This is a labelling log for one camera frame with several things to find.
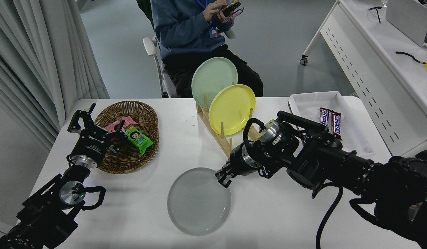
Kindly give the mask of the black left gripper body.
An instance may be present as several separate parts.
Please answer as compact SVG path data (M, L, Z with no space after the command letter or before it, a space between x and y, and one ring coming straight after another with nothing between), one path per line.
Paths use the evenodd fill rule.
M86 156L94 161L102 161L112 145L108 133L101 127L87 128L81 131L78 142L72 150L72 156Z

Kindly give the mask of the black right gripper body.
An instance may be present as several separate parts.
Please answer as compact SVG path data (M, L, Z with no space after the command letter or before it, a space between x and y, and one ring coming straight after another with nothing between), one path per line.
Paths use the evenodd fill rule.
M231 151L229 166L231 168L232 175L250 174L250 157L244 143Z

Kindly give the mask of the person's right hand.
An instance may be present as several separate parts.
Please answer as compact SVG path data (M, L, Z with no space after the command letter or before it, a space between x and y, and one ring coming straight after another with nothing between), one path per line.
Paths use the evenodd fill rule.
M226 6L226 0L216 0L213 3L209 3L203 11L203 16L206 22L211 22L214 14L217 15L220 21L224 21L226 17L223 12L219 10L220 7Z

